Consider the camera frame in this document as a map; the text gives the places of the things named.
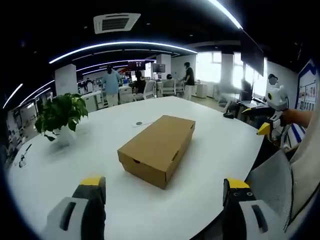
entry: blue shirt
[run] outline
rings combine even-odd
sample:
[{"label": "blue shirt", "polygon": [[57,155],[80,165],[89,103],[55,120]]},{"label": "blue shirt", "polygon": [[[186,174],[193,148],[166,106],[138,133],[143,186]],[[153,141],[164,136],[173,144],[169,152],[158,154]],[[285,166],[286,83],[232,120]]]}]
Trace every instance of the blue shirt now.
[{"label": "blue shirt", "polygon": [[119,83],[121,76],[115,70],[112,70],[109,74],[108,72],[102,78],[102,84],[105,84],[105,92],[108,95],[118,94]]}]

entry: green plant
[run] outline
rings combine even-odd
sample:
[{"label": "green plant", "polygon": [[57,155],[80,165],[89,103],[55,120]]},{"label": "green plant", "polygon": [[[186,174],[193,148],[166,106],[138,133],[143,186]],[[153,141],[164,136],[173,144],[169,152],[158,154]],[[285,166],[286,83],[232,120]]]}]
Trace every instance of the green plant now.
[{"label": "green plant", "polygon": [[35,128],[38,133],[44,133],[45,137],[53,141],[55,138],[48,136],[47,131],[56,135],[55,129],[68,125],[69,129],[75,132],[80,118],[84,116],[88,117],[85,101],[79,94],[66,93],[46,102],[35,122]]}]

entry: black shirt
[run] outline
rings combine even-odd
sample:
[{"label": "black shirt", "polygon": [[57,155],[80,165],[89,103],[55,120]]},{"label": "black shirt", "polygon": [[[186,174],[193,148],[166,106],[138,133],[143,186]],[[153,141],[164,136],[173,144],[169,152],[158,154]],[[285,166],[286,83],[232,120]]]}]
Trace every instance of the black shirt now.
[{"label": "black shirt", "polygon": [[137,80],[135,82],[135,87],[138,89],[138,94],[143,94],[145,91],[146,81],[145,80]]},{"label": "black shirt", "polygon": [[191,67],[189,67],[187,70],[186,70],[186,78],[188,77],[188,76],[190,76],[189,77],[189,79],[188,79],[188,81],[185,83],[185,85],[190,85],[190,86],[194,86],[195,85],[195,75],[194,75],[194,71],[192,70],[192,68]]}]

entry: white pot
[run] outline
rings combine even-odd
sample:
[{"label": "white pot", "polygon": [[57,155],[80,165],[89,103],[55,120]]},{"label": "white pot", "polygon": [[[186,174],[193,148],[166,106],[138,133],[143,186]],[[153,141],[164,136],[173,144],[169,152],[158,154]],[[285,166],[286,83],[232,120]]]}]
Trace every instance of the white pot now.
[{"label": "white pot", "polygon": [[62,126],[61,129],[55,129],[56,141],[62,147],[71,145],[76,139],[76,133],[71,131],[68,126]]}]

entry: white round table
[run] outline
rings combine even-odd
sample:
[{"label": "white round table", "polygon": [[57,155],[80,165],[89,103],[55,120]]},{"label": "white round table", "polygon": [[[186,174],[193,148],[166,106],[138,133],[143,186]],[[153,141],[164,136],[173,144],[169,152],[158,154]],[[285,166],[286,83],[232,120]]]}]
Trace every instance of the white round table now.
[{"label": "white round table", "polygon": [[[167,188],[162,190],[124,171],[117,149],[162,115],[196,121],[192,141]],[[108,240],[188,240],[223,210],[225,178],[244,180],[263,137],[237,119],[177,97],[127,103],[89,114],[77,126],[73,145],[60,148],[38,135],[27,166],[12,165],[8,175],[16,203],[26,222],[41,233],[47,215],[64,197],[71,197],[82,179],[106,178]]]}]

